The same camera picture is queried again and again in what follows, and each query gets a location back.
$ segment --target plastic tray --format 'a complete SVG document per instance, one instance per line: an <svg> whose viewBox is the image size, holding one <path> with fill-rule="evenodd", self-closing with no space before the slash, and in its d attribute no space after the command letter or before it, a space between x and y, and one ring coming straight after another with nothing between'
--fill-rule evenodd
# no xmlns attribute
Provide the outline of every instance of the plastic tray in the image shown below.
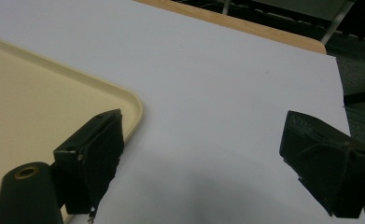
<svg viewBox="0 0 365 224"><path fill-rule="evenodd" d="M53 163L58 145L115 108L127 142L143 114L135 94L0 41L0 184L16 166Z"/></svg>

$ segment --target sheet of paper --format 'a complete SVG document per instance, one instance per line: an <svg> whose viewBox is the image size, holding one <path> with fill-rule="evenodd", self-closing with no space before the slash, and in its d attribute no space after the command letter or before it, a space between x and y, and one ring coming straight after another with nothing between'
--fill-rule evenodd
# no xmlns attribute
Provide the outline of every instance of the sheet of paper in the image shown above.
<svg viewBox="0 0 365 224"><path fill-rule="evenodd" d="M128 0L0 1L0 38L144 102L96 223L365 223L278 154L288 110L348 133L334 58Z"/></svg>

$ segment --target table surface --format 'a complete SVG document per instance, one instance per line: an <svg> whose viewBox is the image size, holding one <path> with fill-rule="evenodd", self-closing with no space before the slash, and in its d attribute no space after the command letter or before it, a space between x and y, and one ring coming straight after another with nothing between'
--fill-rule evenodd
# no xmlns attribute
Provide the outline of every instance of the table surface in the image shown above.
<svg viewBox="0 0 365 224"><path fill-rule="evenodd" d="M271 39L280 43L295 46L301 49L308 49L314 52L326 54L324 45L317 40L302 35L295 35L282 30L277 30L268 26L260 25L251 21L243 21L216 12L204 10L197 7L184 5L170 0L136 0L147 5L170 10L182 15L209 21L234 30L257 35L266 39Z"/></svg>
<svg viewBox="0 0 365 224"><path fill-rule="evenodd" d="M278 154L289 110L349 132L334 58L129 0L0 0L0 38L141 97L96 223L365 223Z"/></svg>

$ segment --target tray rim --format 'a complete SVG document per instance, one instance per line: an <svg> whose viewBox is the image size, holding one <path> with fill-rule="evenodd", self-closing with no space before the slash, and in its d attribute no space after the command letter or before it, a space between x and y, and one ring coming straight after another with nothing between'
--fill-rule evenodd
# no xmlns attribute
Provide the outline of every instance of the tray rim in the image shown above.
<svg viewBox="0 0 365 224"><path fill-rule="evenodd" d="M130 138L132 137L133 133L138 128L139 124L141 123L143 117L144 117L144 106L138 95L130 91L118 84L112 83L110 81L107 81L105 79L95 77L93 75L90 75L84 71L78 70L76 68L73 68L69 65L66 65L64 63L60 63L57 61L54 61L46 56L40 55L38 53L34 53L28 49L21 48L19 46L16 46L14 44L10 44L4 40L0 39L0 49L11 53L14 56L18 56L26 61L29 61L30 63L35 63L43 67L47 67L53 71L60 71L65 77L72 78L75 81L78 81L80 83L83 83L85 85L90 86L103 86L103 91L107 93L111 93L114 95L112 91L124 91L129 96L130 101L134 102L134 104L137 106L137 119L135 119L131 125L131 129L126 131L126 134L124 134L124 142L127 143Z"/></svg>

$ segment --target wooden table edge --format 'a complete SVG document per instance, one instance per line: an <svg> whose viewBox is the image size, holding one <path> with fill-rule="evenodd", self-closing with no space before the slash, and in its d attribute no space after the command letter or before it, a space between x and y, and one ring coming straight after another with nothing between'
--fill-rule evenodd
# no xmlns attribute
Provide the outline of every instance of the wooden table edge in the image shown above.
<svg viewBox="0 0 365 224"><path fill-rule="evenodd" d="M198 7L173 2L170 0L134 0L139 3L173 11L178 14L189 16L202 21L208 21L224 27L232 28L251 35L257 35L276 42L291 45L313 52L327 54L325 46L318 40L295 35L286 31L277 30L268 26L260 25L251 21L243 21L220 13L208 11Z"/></svg>

